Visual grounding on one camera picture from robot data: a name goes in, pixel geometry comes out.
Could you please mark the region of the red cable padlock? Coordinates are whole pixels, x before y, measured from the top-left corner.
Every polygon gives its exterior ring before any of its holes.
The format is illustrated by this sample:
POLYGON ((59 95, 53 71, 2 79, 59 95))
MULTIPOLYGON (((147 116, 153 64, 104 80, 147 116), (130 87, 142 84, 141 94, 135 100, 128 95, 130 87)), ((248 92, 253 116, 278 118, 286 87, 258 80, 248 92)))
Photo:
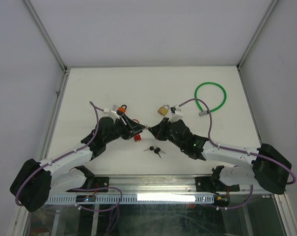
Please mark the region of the red cable padlock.
MULTIPOLYGON (((137 123, 139 124, 139 121, 138 121, 137 119, 133 119, 133 121, 134 121, 134 122, 137 122, 137 123)), ((136 134, 136 135, 134 136, 134 141, 135 141, 135 143, 141 141, 141 136, 140 136, 140 134, 136 134)))

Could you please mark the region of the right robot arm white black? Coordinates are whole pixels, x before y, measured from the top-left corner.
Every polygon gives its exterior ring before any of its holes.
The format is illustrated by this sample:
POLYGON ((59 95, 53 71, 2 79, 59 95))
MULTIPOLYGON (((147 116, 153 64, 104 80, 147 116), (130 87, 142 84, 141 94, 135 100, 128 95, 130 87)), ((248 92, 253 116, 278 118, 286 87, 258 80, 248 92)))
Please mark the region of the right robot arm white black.
POLYGON ((213 169, 211 186, 222 190, 232 185, 259 185, 281 195, 288 184, 291 163, 273 146, 236 147, 215 144, 211 139, 193 134, 180 119, 164 118, 150 127, 149 132, 159 141, 170 141, 182 153, 194 160, 223 162, 213 169))

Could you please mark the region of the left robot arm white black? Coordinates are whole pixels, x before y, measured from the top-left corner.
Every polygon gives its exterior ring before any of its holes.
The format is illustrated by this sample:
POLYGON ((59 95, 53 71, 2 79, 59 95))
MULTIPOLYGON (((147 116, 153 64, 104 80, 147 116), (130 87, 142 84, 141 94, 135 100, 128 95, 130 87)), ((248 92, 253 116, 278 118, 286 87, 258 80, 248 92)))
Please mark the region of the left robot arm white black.
POLYGON ((60 157, 40 162, 27 160, 10 187, 16 204, 34 212, 49 197, 57 194, 80 188, 83 191, 93 191, 97 180, 86 164, 100 156, 108 143, 119 138, 129 140, 145 128, 145 125, 126 115, 117 119, 102 117, 97 120, 95 129, 89 135, 60 157))

